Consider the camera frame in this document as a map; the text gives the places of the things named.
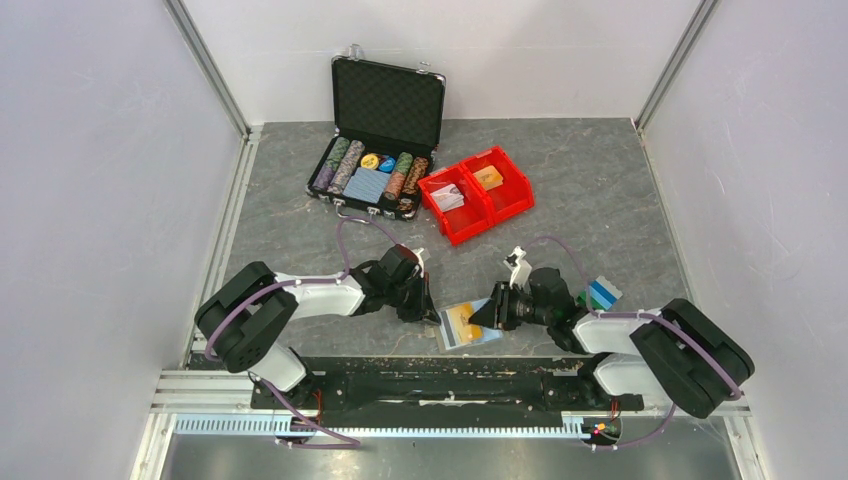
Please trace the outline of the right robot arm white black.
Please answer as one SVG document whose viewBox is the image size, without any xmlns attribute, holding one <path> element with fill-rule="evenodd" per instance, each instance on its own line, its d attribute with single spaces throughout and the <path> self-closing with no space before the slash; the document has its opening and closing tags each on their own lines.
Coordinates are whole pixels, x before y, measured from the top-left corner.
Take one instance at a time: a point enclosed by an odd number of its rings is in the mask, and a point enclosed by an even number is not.
<svg viewBox="0 0 848 480">
<path fill-rule="evenodd" d="M 558 269 L 542 267 L 522 285 L 497 282 L 469 321 L 502 331 L 540 325 L 563 351 L 591 357 L 589 374 L 577 382 L 580 400 L 591 408 L 638 395 L 704 419 L 742 396 L 756 371 L 753 359 L 691 301 L 613 312 L 618 293 L 598 278 L 573 296 Z"/>
</svg>

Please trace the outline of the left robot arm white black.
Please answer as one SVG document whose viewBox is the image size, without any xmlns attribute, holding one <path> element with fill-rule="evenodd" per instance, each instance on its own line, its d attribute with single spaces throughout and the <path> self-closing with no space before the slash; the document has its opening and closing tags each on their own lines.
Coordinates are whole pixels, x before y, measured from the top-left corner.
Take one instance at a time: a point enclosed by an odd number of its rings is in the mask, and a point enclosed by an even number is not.
<svg viewBox="0 0 848 480">
<path fill-rule="evenodd" d="M 385 307 L 403 322 L 436 322 L 424 248 L 393 245 L 380 259 L 333 275 L 292 276 L 254 261 L 240 270 L 196 311 L 195 326 L 208 355 L 231 373 L 251 372 L 269 381 L 290 407 L 314 394 L 308 367 L 278 343 L 292 320 L 335 315 L 355 317 Z"/>
</svg>

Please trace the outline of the gold VIP card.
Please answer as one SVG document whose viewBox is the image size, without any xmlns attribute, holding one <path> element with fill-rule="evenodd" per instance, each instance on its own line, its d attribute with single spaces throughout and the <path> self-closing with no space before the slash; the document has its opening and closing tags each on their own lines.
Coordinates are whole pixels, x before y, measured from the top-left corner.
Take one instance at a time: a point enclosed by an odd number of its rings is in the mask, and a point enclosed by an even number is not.
<svg viewBox="0 0 848 480">
<path fill-rule="evenodd" d="M 485 299 L 480 299 L 460 304 L 454 308 L 453 322 L 458 345 L 468 345 L 483 337 L 483 329 L 479 325 L 473 324 L 471 317 L 486 303 Z"/>
</svg>

